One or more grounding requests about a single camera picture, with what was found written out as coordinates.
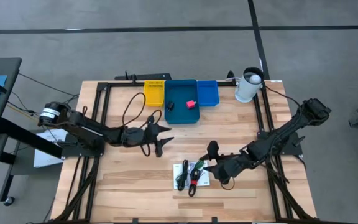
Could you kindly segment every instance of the blue bin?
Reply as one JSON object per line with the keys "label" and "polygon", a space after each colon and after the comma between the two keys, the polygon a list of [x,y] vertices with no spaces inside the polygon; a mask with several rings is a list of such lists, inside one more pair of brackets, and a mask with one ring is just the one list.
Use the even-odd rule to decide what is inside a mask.
{"label": "blue bin", "polygon": [[197,81],[198,101],[200,106],[216,106],[219,103],[218,83],[216,80]]}
{"label": "blue bin", "polygon": [[168,124],[193,124],[200,119],[198,102],[192,109],[188,109],[186,102],[197,101],[196,80],[167,80],[165,81],[165,104],[173,102],[173,109],[165,108],[165,120]]}

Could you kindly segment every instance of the wooden tabletop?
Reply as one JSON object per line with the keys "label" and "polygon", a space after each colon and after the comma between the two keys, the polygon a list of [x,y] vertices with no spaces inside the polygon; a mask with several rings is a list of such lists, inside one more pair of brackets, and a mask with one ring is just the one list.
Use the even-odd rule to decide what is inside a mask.
{"label": "wooden tabletop", "polygon": [[[81,111],[83,106],[87,106],[87,117],[92,114],[96,85],[96,81],[87,81],[83,82],[81,87],[77,110]],[[266,81],[266,85],[285,93],[282,82]],[[107,126],[122,124],[125,106],[138,92],[143,92],[143,88],[112,88]],[[267,93],[274,125],[278,128],[291,119],[287,99],[269,90]],[[100,160],[91,221],[129,222],[132,218],[139,218],[140,222],[210,222],[211,217],[217,217],[220,222],[275,220],[267,172],[262,166],[239,174],[236,177],[236,186],[232,190],[222,189],[212,174],[209,174],[211,185],[198,187],[193,198],[188,196],[187,190],[179,192],[172,189],[173,165],[181,164],[184,159],[197,161],[206,154],[210,141],[217,141],[219,153],[227,154],[237,153],[241,147],[256,139],[259,129],[253,101],[238,102],[234,98],[232,86],[219,87],[219,98],[220,104],[215,107],[201,108],[201,117],[196,124],[168,125],[163,118],[161,119],[159,124],[169,126],[172,130],[161,133],[159,137],[175,137],[163,147],[161,158],[156,158],[153,149],[150,157],[145,157],[139,147],[112,147],[107,144],[104,156]],[[138,114],[142,101],[141,97],[133,101],[125,117],[126,121]],[[262,100],[260,104],[267,127]],[[103,103],[100,103],[98,121],[102,106]],[[129,126],[140,126],[155,109],[146,106],[138,120]],[[69,158],[63,163],[51,218],[57,217],[65,207],[76,160],[75,157]],[[290,181],[289,191],[307,213],[315,216],[303,164],[293,156],[282,156],[282,161],[285,176]],[[74,192],[78,186],[81,165],[82,162],[78,168]],[[284,217],[282,195],[278,189],[277,192]],[[84,214],[85,205],[82,203],[80,217],[84,217]]]}

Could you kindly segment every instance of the white sheet of paper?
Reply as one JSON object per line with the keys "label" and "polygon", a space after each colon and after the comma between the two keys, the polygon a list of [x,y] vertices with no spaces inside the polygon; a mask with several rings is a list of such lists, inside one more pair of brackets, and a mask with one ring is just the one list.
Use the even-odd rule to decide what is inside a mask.
{"label": "white sheet of paper", "polygon": [[[46,130],[42,133],[37,133],[38,136],[44,138],[50,142],[64,141],[66,138],[67,132],[63,129],[51,129],[50,131]],[[51,156],[50,154],[44,153],[38,149],[35,149],[34,154],[34,167],[44,167],[53,164],[58,164],[63,162],[63,160]]]}
{"label": "white sheet of paper", "polygon": [[[190,172],[193,170],[193,167],[196,165],[196,162],[189,162],[189,168],[188,168],[188,173],[190,174]],[[208,167],[208,162],[204,161],[204,166],[203,167]],[[178,184],[176,182],[176,178],[178,175],[181,174],[183,170],[183,165],[182,164],[174,164],[173,165],[173,188],[177,189],[178,188]],[[197,182],[197,186],[209,186],[209,174],[208,172],[206,172],[205,170],[203,170],[203,173],[201,174],[200,179]],[[186,184],[185,184],[185,189],[188,189],[190,186],[190,175],[187,175],[187,180],[186,180]]]}

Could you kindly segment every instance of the red marker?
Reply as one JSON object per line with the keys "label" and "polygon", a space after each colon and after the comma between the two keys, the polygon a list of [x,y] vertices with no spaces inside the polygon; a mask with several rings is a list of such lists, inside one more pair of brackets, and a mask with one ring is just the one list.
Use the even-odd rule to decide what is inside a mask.
{"label": "red marker", "polygon": [[194,100],[190,100],[186,102],[187,109],[192,109],[196,106],[196,103]]}

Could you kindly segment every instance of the gray carpet floor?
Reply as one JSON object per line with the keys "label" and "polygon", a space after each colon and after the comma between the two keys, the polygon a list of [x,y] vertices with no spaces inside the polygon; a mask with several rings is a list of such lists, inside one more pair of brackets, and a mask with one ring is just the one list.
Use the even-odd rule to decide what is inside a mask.
{"label": "gray carpet floor", "polygon": [[[358,1],[254,0],[260,26],[358,25]],[[243,0],[0,0],[0,29],[153,26],[251,26]],[[298,101],[319,98],[332,109],[322,127],[300,131],[306,172],[318,217],[358,223],[358,30],[261,31],[271,79],[283,80]],[[83,80],[129,73],[169,72],[175,79],[222,79],[259,66],[253,31],[98,34],[0,34],[0,57],[21,57],[21,72],[78,93]],[[14,92],[26,107],[66,100],[59,92],[18,77]],[[19,103],[15,96],[10,99]],[[295,105],[290,104],[294,113]],[[26,129],[36,123],[6,108],[4,117]],[[9,141],[6,151],[13,151]],[[0,164],[0,186],[7,166]],[[18,176],[0,203],[0,223],[41,222],[59,173]]]}

